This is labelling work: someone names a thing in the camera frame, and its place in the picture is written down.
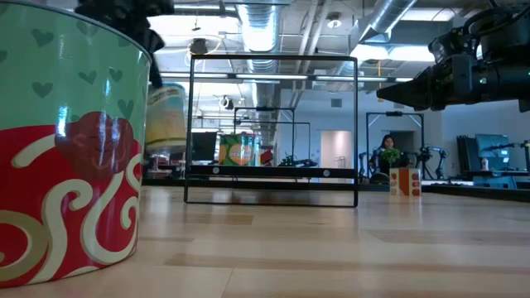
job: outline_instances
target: cardboard box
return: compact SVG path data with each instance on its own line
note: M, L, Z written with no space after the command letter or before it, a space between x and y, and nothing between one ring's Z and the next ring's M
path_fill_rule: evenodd
M390 169L390 195L422 195L422 173L419 169Z

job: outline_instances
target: ceiling duct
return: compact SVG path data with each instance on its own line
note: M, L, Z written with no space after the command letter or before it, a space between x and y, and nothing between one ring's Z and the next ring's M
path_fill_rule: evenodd
M281 6L262 4L241 4L236 6L242 22L241 32L245 50L256 54L270 54L277 51L280 36ZM251 73L270 74L277 72L278 60L248 60L248 71ZM277 107L279 98L274 96L274 84L253 84L253 97L256 107ZM257 113L260 121L275 121L278 112ZM260 127L262 143L267 145L274 138L274 129L263 124Z
M364 41L388 42L392 29L407 11L416 4L417 0L378 0L373 12L366 17L355 21L350 34L350 42L353 50L359 43ZM344 62L335 72L340 76L354 75L354 63ZM344 83L331 83L326 89L336 89Z

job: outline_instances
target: person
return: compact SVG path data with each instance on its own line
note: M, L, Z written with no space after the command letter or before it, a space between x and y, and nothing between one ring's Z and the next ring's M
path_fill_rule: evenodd
M388 175L390 172L390 164L388 161L379 158L379 155L387 149L394 148L395 145L394 138L389 134L385 135L381 141L381 146L373 152L372 158L370 158L370 166L377 167L379 169L378 172Z

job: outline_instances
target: small box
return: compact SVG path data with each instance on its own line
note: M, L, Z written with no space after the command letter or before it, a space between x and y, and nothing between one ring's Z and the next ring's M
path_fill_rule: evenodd
M390 169L390 195L422 195L422 173L419 169Z

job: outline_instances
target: monitor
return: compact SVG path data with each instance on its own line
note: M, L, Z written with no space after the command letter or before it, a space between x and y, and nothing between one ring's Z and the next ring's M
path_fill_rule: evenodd
M217 132L191 133L191 160L213 161L215 159L215 143Z
M508 163L509 149L491 149L491 147L508 145L508 136L506 135L490 135L490 134L477 134L477 147L479 149L480 158L502 158L505 163Z

